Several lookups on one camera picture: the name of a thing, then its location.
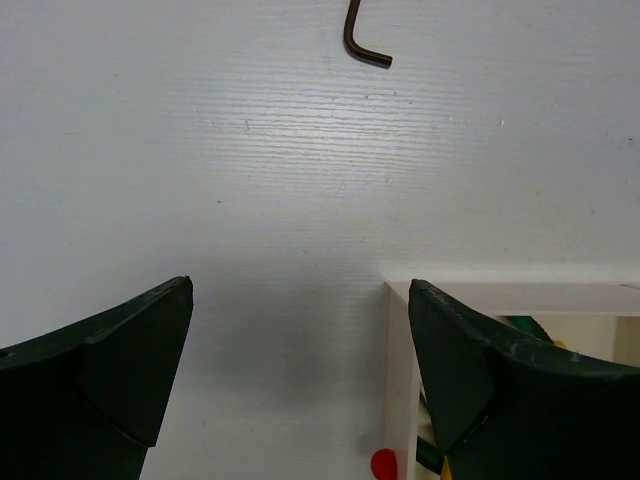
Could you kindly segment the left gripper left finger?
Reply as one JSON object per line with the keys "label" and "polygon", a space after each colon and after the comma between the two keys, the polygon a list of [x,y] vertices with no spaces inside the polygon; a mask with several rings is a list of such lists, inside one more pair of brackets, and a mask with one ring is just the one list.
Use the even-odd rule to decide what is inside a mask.
{"label": "left gripper left finger", "polygon": [[159,437],[193,305],[193,283],[179,276],[2,348],[2,478],[139,478]]}

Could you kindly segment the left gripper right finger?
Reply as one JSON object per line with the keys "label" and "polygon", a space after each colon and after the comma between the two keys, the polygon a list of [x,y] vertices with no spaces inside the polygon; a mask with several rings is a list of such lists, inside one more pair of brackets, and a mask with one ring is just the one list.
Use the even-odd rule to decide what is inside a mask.
{"label": "left gripper right finger", "polygon": [[639,370],[506,326],[424,280],[408,317],[456,479],[635,479]]}

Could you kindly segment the yellow needle-nose pliers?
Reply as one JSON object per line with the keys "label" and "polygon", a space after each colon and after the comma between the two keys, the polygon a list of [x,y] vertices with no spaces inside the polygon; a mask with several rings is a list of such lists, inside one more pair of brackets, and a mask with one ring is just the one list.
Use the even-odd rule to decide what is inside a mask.
{"label": "yellow needle-nose pliers", "polygon": [[[555,346],[557,346],[559,348],[567,349],[567,346],[565,345],[565,343],[560,341],[560,340],[554,340],[553,343],[554,343]],[[444,458],[444,465],[443,465],[443,468],[442,468],[440,479],[441,480],[452,480],[451,469],[450,469],[449,461],[448,461],[447,457]]]}

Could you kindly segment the green side cutters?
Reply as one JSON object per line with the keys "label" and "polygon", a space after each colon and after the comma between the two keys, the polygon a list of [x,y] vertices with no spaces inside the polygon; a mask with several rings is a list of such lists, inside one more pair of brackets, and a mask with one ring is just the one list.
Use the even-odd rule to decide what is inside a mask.
{"label": "green side cutters", "polygon": [[[507,316],[504,317],[504,320],[521,332],[554,344],[554,340],[551,339],[544,328],[533,317]],[[417,436],[416,461],[427,470],[441,475],[444,457],[438,451],[437,447],[421,434]]]}

